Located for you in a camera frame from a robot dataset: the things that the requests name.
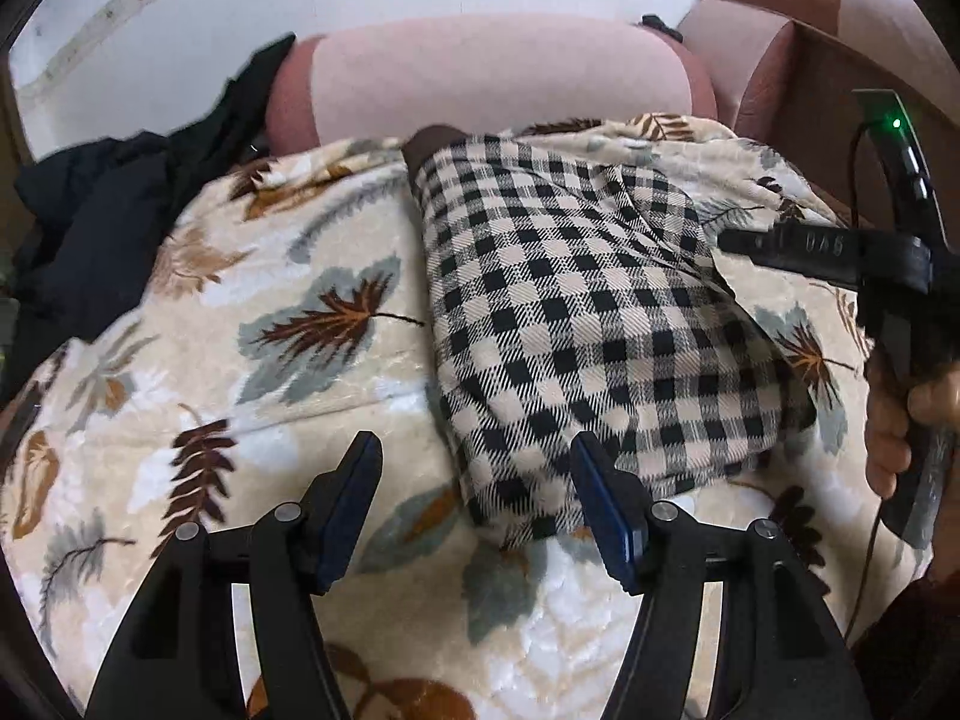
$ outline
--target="black and white checkered cloth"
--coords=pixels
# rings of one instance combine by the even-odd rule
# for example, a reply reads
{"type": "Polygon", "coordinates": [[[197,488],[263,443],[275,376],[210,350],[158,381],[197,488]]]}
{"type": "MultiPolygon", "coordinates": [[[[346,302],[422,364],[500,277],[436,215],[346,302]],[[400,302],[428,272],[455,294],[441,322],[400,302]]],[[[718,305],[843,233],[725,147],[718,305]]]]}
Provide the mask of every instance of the black and white checkered cloth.
{"type": "Polygon", "coordinates": [[[671,495],[811,422],[659,172],[487,136],[438,151],[414,185],[448,440],[503,546],[583,523],[568,472],[581,430],[671,495]]]}

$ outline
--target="cable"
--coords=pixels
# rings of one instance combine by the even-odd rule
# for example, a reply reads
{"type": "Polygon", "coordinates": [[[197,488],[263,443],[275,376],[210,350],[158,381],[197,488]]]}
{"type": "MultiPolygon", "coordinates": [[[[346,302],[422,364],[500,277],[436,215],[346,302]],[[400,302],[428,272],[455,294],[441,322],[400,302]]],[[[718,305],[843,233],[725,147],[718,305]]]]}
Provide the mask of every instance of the cable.
{"type": "Polygon", "coordinates": [[[850,151],[847,154],[847,186],[850,191],[850,226],[856,230],[860,226],[860,204],[856,198],[856,151],[860,148],[860,141],[864,134],[872,127],[873,122],[861,122],[853,133],[850,141],[850,151]]]}
{"type": "Polygon", "coordinates": [[[843,644],[850,643],[853,625],[856,624],[857,615],[860,613],[860,605],[863,603],[863,592],[867,589],[867,575],[870,573],[870,563],[874,559],[874,546],[877,544],[877,531],[879,529],[880,507],[877,507],[877,516],[874,517],[874,526],[870,531],[870,541],[867,541],[867,557],[864,559],[863,573],[860,575],[860,589],[856,591],[856,603],[853,604],[853,614],[850,615],[850,622],[847,623],[847,631],[843,634],[843,644]]]}
{"type": "MultiPolygon", "coordinates": [[[[850,190],[850,223],[856,230],[860,228],[860,204],[856,197],[856,151],[860,148],[860,141],[864,134],[876,122],[861,122],[853,133],[850,141],[850,151],[847,155],[847,184],[850,190]]],[[[853,604],[853,613],[850,615],[850,621],[847,623],[847,630],[843,634],[844,644],[850,643],[850,635],[853,633],[853,626],[856,624],[856,618],[860,615],[860,606],[863,604],[863,595],[867,589],[867,577],[870,575],[870,563],[874,559],[874,547],[877,545],[877,531],[880,529],[880,507],[877,507],[877,516],[874,517],[874,526],[870,529],[870,539],[867,541],[867,555],[863,560],[863,573],[860,575],[860,586],[856,591],[856,601],[853,604]]]]}

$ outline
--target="brown leaf pattern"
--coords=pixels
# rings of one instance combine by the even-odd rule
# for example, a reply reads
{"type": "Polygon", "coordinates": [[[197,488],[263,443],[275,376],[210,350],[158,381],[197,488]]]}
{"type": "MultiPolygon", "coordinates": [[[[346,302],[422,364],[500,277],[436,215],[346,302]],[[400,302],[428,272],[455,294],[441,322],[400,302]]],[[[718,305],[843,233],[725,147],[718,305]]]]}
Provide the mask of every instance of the brown leaf pattern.
{"type": "Polygon", "coordinates": [[[422,326],[422,322],[398,314],[378,313],[384,290],[390,284],[391,276],[379,276],[363,279],[360,286],[352,291],[352,297],[341,298],[336,290],[328,290],[320,296],[328,311],[306,311],[289,322],[275,324],[264,330],[260,343],[289,343],[280,355],[281,360],[291,361],[305,351],[313,349],[317,354],[321,349],[333,357],[344,351],[344,365],[352,360],[357,346],[367,333],[368,324],[374,317],[390,317],[422,326]]]}
{"type": "Polygon", "coordinates": [[[683,116],[675,113],[645,113],[630,120],[640,129],[640,137],[648,141],[695,140],[693,129],[683,116]]]}
{"type": "Polygon", "coordinates": [[[781,204],[779,208],[776,209],[776,220],[777,221],[787,221],[787,220],[797,220],[803,221],[803,209],[800,208],[795,201],[789,199],[789,197],[784,197],[781,199],[781,204]]]}
{"type": "Polygon", "coordinates": [[[38,430],[27,439],[26,459],[20,477],[20,500],[13,519],[13,538],[32,533],[43,517],[43,504],[59,474],[59,457],[38,430]]]}
{"type": "MultiPolygon", "coordinates": [[[[193,410],[181,404],[181,408],[193,410]]],[[[198,424],[202,421],[193,413],[198,424]]],[[[224,471],[233,471],[233,461],[224,454],[225,449],[236,446],[236,441],[227,435],[229,420],[218,419],[200,427],[186,430],[174,439],[171,445],[181,450],[173,461],[176,473],[172,479],[170,505],[164,512],[167,520],[160,531],[160,543],[150,557],[160,555],[170,536],[185,522],[200,522],[200,515],[217,523],[226,522],[224,512],[214,495],[229,498],[224,484],[224,471]]]]}
{"type": "MultiPolygon", "coordinates": [[[[476,720],[463,693],[436,680],[406,678],[375,682],[361,656],[342,644],[328,642],[326,656],[333,671],[365,685],[353,708],[353,720],[476,720]]],[[[247,702],[247,717],[268,706],[263,678],[257,679],[247,702]]]]}
{"type": "Polygon", "coordinates": [[[866,360],[867,357],[870,357],[870,341],[867,340],[867,334],[863,332],[863,328],[856,323],[856,300],[839,287],[820,286],[824,286],[824,289],[829,289],[833,293],[837,314],[840,314],[840,322],[843,324],[844,330],[853,339],[857,351],[866,360]]]}
{"type": "MultiPolygon", "coordinates": [[[[799,485],[786,488],[774,501],[769,519],[776,522],[781,531],[784,531],[784,536],[793,545],[803,565],[808,569],[813,565],[823,568],[827,565],[827,561],[817,549],[817,544],[823,540],[823,535],[810,524],[816,512],[812,506],[803,504],[804,494],[805,491],[799,485]]],[[[810,575],[816,581],[820,594],[827,595],[830,591],[829,584],[812,571],[810,575]]]]}
{"type": "Polygon", "coordinates": [[[182,298],[203,292],[208,283],[220,283],[220,273],[243,262],[249,251],[224,253],[208,245],[203,226],[176,230],[160,247],[147,289],[164,298],[182,298]]]}
{"type": "Polygon", "coordinates": [[[549,122],[549,124],[534,124],[520,132],[525,135],[558,135],[566,132],[583,132],[584,129],[593,129],[603,124],[601,119],[564,119],[563,122],[549,122]]]}
{"type": "Polygon", "coordinates": [[[410,530],[407,531],[403,537],[403,543],[409,544],[412,541],[416,541],[423,536],[424,533],[438,527],[450,514],[453,514],[459,504],[460,494],[457,488],[450,485],[450,487],[446,488],[439,496],[430,502],[430,505],[424,509],[413,525],[410,526],[410,530]]]}
{"type": "Polygon", "coordinates": [[[795,324],[791,328],[790,338],[783,333],[777,333],[776,342],[786,349],[787,362],[800,375],[800,379],[813,391],[813,394],[818,398],[827,399],[827,405],[830,408],[839,402],[837,385],[833,381],[833,374],[830,373],[827,363],[841,365],[848,370],[853,370],[853,366],[824,357],[820,342],[817,341],[813,328],[809,324],[804,322],[795,324]]]}
{"type": "Polygon", "coordinates": [[[282,175],[271,172],[272,163],[262,159],[242,167],[235,175],[229,199],[238,200],[253,195],[244,210],[244,221],[252,221],[270,214],[291,211],[319,197],[337,181],[353,175],[353,170],[333,163],[312,175],[306,183],[286,183],[282,175]]]}

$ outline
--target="black clamp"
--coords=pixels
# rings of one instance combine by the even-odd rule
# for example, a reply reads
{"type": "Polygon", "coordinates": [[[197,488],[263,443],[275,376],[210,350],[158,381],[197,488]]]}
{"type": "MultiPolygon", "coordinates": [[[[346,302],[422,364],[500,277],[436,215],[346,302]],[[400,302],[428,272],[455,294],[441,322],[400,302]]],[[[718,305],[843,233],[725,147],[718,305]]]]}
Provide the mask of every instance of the black clamp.
{"type": "Polygon", "coordinates": [[[110,644],[88,720],[243,720],[231,584],[249,584],[272,720],[349,720],[310,602],[347,571],[380,481],[373,433],[337,469],[251,526],[188,522],[151,567],[110,644]]]}
{"type": "Polygon", "coordinates": [[[870,720],[843,638],[775,523],[720,528],[654,501],[591,433],[571,445],[570,474],[608,573],[643,593],[602,720],[682,716],[708,581],[724,590],[707,720],[870,720]]]}

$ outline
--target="black controller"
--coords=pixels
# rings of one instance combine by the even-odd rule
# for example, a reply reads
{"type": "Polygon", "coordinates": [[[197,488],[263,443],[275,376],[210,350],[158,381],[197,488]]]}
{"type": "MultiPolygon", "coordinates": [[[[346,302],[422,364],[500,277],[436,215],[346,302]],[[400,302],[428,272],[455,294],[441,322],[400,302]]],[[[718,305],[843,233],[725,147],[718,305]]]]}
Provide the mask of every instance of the black controller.
{"type": "MultiPolygon", "coordinates": [[[[857,322],[886,353],[904,391],[958,357],[960,257],[947,245],[933,184],[904,105],[890,90],[858,90],[864,128],[890,187],[894,232],[789,220],[767,232],[728,229],[721,250],[858,292],[857,322]]],[[[925,548],[952,466],[956,435],[911,421],[913,454],[880,521],[925,548]]]]}

